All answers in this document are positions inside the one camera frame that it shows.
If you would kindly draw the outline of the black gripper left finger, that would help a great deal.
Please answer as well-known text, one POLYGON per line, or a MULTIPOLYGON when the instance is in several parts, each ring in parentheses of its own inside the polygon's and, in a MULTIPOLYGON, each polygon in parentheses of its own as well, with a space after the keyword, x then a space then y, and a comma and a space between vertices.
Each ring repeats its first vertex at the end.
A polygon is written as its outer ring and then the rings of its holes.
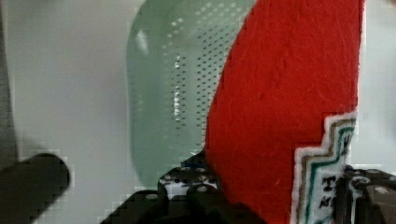
POLYGON ((200 152, 161 176, 155 190, 134 193, 100 224, 266 224, 230 203, 200 152))

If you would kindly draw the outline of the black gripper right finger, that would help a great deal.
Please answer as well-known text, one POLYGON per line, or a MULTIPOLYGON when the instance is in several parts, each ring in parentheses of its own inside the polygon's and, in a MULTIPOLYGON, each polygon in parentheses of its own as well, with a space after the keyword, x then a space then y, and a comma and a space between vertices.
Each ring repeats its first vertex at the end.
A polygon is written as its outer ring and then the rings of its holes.
POLYGON ((396 224, 396 177, 348 165, 337 182, 335 224, 396 224))

